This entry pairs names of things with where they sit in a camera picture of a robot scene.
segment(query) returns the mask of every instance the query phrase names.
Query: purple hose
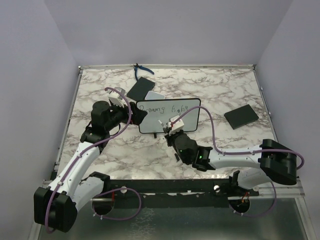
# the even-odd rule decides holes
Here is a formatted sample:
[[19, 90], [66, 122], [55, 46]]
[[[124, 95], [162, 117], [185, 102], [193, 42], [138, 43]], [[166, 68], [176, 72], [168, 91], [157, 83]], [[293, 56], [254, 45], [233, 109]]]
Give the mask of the purple hose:
[[[111, 137], [108, 137], [107, 139], [104, 139], [104, 140], [101, 140], [101, 141], [98, 141], [96, 142], [95, 144], [91, 145], [91, 146], [88, 146], [86, 149], [84, 149], [79, 155], [82, 157], [82, 155], [88, 151], [89, 149], [93, 148], [93, 147], [96, 147], [100, 144], [103, 144], [111, 139], [114, 139], [115, 137], [119, 136], [120, 134], [122, 134], [124, 132], [124, 130], [127, 129], [127, 127], [129, 126], [130, 122], [131, 122], [131, 107], [130, 107], [130, 103], [129, 101], [127, 100], [127, 98], [125, 97], [124, 94], [122, 94], [121, 92], [119, 92], [118, 90], [112, 88], [112, 87], [106, 87], [104, 89], [105, 91], [107, 90], [112, 90], [114, 92], [116, 92], [117, 94], [119, 94], [125, 101], [125, 103], [127, 104], [127, 107], [128, 107], [128, 111], [129, 111], [129, 117], [128, 117], [128, 121], [127, 123], [125, 124], [124, 128], [119, 131], [117, 134], [111, 136]], [[80, 157], [76, 157], [73, 162], [71, 163], [71, 165], [69, 166], [69, 168], [67, 169], [67, 171], [65, 172], [65, 174], [62, 176], [60, 182], [63, 183], [64, 180], [67, 178], [68, 174], [70, 173], [71, 169], [74, 167], [74, 165], [76, 164], [76, 162], [80, 159]], [[48, 202], [48, 205], [46, 207], [46, 211], [45, 211], [45, 217], [44, 217], [44, 226], [45, 226], [45, 230], [48, 234], [52, 234], [55, 230], [50, 230], [49, 229], [49, 212], [50, 212], [50, 207], [51, 207], [51, 204], [52, 204], [52, 201], [54, 200], [54, 197], [55, 197], [55, 194], [57, 193], [58, 189], [60, 188], [60, 185], [57, 185], [55, 187], [55, 189], [53, 190], [51, 196], [50, 196], [50, 199], [49, 199], [49, 202]]]
[[137, 211], [135, 212], [135, 214], [133, 214], [132, 216], [128, 216], [128, 217], [123, 217], [123, 218], [115, 218], [115, 217], [109, 217], [109, 216], [104, 216], [104, 215], [99, 215], [96, 213], [96, 210], [95, 210], [95, 207], [94, 205], [92, 204], [92, 211], [94, 212], [95, 215], [99, 216], [99, 217], [102, 217], [103, 219], [109, 219], [109, 220], [115, 220], [115, 221], [126, 221], [126, 220], [129, 220], [129, 219], [133, 219], [135, 216], [138, 215], [138, 213], [140, 212], [141, 210], [141, 206], [142, 206], [142, 201], [141, 201], [141, 197], [139, 195], [139, 193], [132, 189], [132, 188], [116, 188], [116, 189], [113, 189], [113, 190], [110, 190], [110, 191], [106, 191], [104, 193], [100, 193], [98, 194], [96, 197], [101, 197], [103, 195], [107, 195], [107, 194], [110, 194], [110, 193], [113, 193], [113, 192], [116, 192], [116, 191], [120, 191], [120, 190], [129, 190], [129, 191], [132, 191], [134, 192], [137, 196], [138, 196], [138, 199], [139, 199], [139, 207], [137, 209]]
[[240, 215], [242, 217], [247, 217], [247, 218], [258, 218], [258, 217], [263, 217], [267, 214], [269, 214], [275, 207], [276, 207], [276, 203], [277, 203], [277, 192], [276, 192], [276, 187], [274, 185], [273, 182], [270, 182], [271, 185], [272, 185], [272, 188], [273, 188], [273, 192], [274, 192], [274, 200], [273, 200], [273, 203], [271, 205], [271, 207], [265, 211], [265, 212], [262, 212], [262, 213], [259, 213], [259, 214], [256, 214], [256, 215], [251, 215], [251, 214], [241, 214], [240, 212], [237, 212], [236, 210], [233, 209], [233, 207], [229, 204], [229, 207], [233, 210], [233, 212], [237, 215]]
[[287, 154], [294, 154], [299, 156], [299, 158], [301, 159], [301, 163], [300, 165], [296, 168], [296, 169], [301, 169], [303, 167], [303, 165], [305, 164], [305, 159], [304, 157], [296, 152], [296, 151], [292, 151], [292, 150], [285, 150], [285, 149], [261, 149], [261, 150], [255, 150], [253, 152], [251, 151], [238, 151], [238, 152], [227, 152], [224, 151], [222, 152], [221, 150], [218, 149], [217, 144], [216, 144], [216, 137], [215, 137], [215, 126], [214, 126], [214, 120], [210, 114], [210, 112], [208, 111], [208, 109], [206, 109], [203, 106], [194, 106], [192, 108], [190, 108], [188, 111], [184, 112], [180, 117], [178, 117], [176, 120], [174, 120], [171, 125], [174, 125], [176, 122], [178, 122], [180, 119], [182, 119], [186, 114], [188, 114], [190, 111], [194, 110], [194, 109], [203, 109], [205, 110], [210, 118], [211, 121], [211, 127], [212, 127], [212, 142], [213, 142], [213, 147], [214, 149], [220, 153], [220, 154], [224, 154], [224, 155], [245, 155], [245, 154], [258, 154], [258, 153], [287, 153]]

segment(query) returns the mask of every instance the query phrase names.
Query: purple cable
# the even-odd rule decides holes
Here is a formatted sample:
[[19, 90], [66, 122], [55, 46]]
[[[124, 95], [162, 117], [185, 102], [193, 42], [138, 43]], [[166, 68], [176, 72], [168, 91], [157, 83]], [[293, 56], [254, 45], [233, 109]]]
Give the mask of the purple cable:
[[140, 210], [141, 210], [142, 201], [141, 201], [141, 197], [140, 197], [139, 193], [138, 193], [136, 190], [132, 189], [132, 188], [116, 188], [116, 189], [113, 189], [113, 190], [110, 190], [110, 191], [106, 191], [106, 192], [104, 192], [104, 193], [100, 193], [100, 194], [98, 194], [98, 195], [95, 196], [95, 197], [101, 197], [101, 196], [103, 196], [103, 195], [107, 195], [107, 194], [110, 194], [110, 193], [113, 193], [113, 192], [116, 192], [116, 191], [120, 191], [120, 190], [129, 190], [129, 191], [134, 192], [134, 193], [138, 196], [138, 199], [139, 199], [139, 207], [138, 207], [137, 211], [135, 212], [135, 214], [133, 214], [132, 216], [123, 217], [123, 218], [115, 218], [115, 217], [109, 217], [109, 216], [99, 215], [99, 214], [96, 213], [95, 207], [94, 207], [94, 205], [92, 204], [92, 211], [94, 212], [94, 215], [93, 215], [93, 216], [97, 215], [97, 216], [99, 216], [99, 217], [102, 217], [103, 219], [109, 219], [109, 220], [115, 220], [115, 221], [126, 221], [126, 220], [129, 220], [129, 219], [133, 219], [135, 216], [137, 216], [138, 213], [139, 213]]
[[230, 204], [229, 204], [229, 207], [234, 210], [235, 214], [240, 215], [242, 217], [247, 217], [247, 218], [258, 218], [258, 217], [263, 217], [263, 216], [269, 214], [275, 208], [276, 203], [277, 203], [276, 187], [273, 184], [273, 182], [271, 182], [271, 185], [272, 185], [272, 188], [273, 188], [273, 191], [274, 191], [274, 200], [273, 200], [273, 203], [272, 203], [271, 207], [267, 211], [259, 213], [259, 214], [256, 214], [256, 215], [250, 215], [250, 214], [241, 214], [240, 212], [237, 212], [236, 210], [234, 210], [234, 208]]
[[[125, 95], [122, 94], [121, 92], [119, 92], [118, 90], [112, 88], [112, 87], [106, 87], [104, 90], [105, 90], [105, 91], [107, 91], [107, 90], [112, 90], [112, 91], [116, 92], [117, 94], [119, 94], [119, 95], [124, 99], [125, 103], [127, 104], [128, 111], [129, 111], [128, 121], [127, 121], [127, 123], [125, 124], [124, 128], [123, 128], [121, 131], [119, 131], [117, 134], [115, 134], [115, 135], [113, 135], [113, 136], [111, 136], [111, 137], [108, 137], [107, 139], [98, 141], [98, 142], [96, 142], [95, 144], [92, 144], [91, 146], [88, 146], [86, 149], [84, 149], [84, 150], [79, 154], [80, 157], [82, 157], [82, 155], [83, 155], [86, 151], [88, 151], [89, 149], [91, 149], [91, 148], [93, 148], [93, 147], [96, 147], [96, 146], [98, 146], [98, 145], [100, 145], [100, 144], [103, 144], [103, 143], [105, 143], [105, 142], [107, 142], [107, 141], [109, 141], [109, 140], [111, 140], [111, 139], [114, 139], [115, 137], [119, 136], [120, 134], [122, 134], [122, 133], [124, 132], [124, 130], [127, 129], [127, 127], [129, 126], [129, 124], [130, 124], [130, 122], [131, 122], [131, 115], [132, 115], [132, 113], [131, 113], [131, 107], [130, 107], [130, 103], [129, 103], [129, 101], [127, 100], [127, 98], [125, 97]], [[67, 176], [68, 176], [68, 174], [70, 173], [71, 169], [74, 167], [74, 165], [76, 164], [76, 162], [80, 159], [80, 157], [77, 156], [77, 157], [73, 160], [73, 162], [70, 164], [69, 168], [67, 169], [67, 171], [65, 172], [65, 174], [62, 176], [62, 178], [61, 178], [61, 180], [60, 180], [61, 183], [63, 183], [64, 180], [67, 178]], [[45, 230], [46, 230], [46, 232], [47, 232], [48, 234], [52, 234], [52, 233], [55, 231], [54, 229], [53, 229], [53, 230], [50, 230], [50, 229], [49, 229], [49, 212], [50, 212], [50, 207], [51, 207], [51, 204], [52, 204], [52, 202], [53, 202], [53, 200], [54, 200], [55, 194], [57, 193], [57, 191], [58, 191], [59, 188], [60, 188], [60, 185], [58, 184], [58, 185], [55, 187], [55, 189], [53, 190], [53, 192], [52, 192], [52, 194], [51, 194], [51, 196], [50, 196], [50, 199], [49, 199], [48, 205], [47, 205], [47, 207], [46, 207], [46, 211], [45, 211], [44, 226], [45, 226]]]
[[261, 149], [261, 150], [255, 150], [255, 151], [238, 151], [238, 152], [227, 152], [224, 151], [222, 152], [221, 150], [218, 149], [217, 144], [216, 144], [216, 137], [215, 137], [215, 126], [214, 126], [214, 120], [209, 112], [208, 109], [206, 109], [203, 106], [194, 106], [192, 108], [190, 108], [188, 111], [184, 112], [180, 117], [178, 117], [176, 120], [174, 120], [171, 123], [171, 126], [173, 126], [176, 122], [178, 122], [180, 119], [182, 119], [186, 114], [188, 114], [190, 111], [194, 110], [194, 109], [203, 109], [205, 110], [210, 118], [211, 121], [211, 127], [212, 127], [212, 142], [213, 142], [213, 147], [214, 149], [220, 153], [220, 154], [224, 154], [224, 155], [245, 155], [245, 154], [258, 154], [258, 153], [288, 153], [288, 154], [294, 154], [299, 156], [299, 158], [301, 159], [301, 163], [300, 165], [296, 168], [296, 169], [301, 169], [303, 167], [303, 165], [305, 164], [305, 159], [304, 157], [296, 152], [296, 151], [292, 151], [292, 150], [285, 150], [285, 149]]

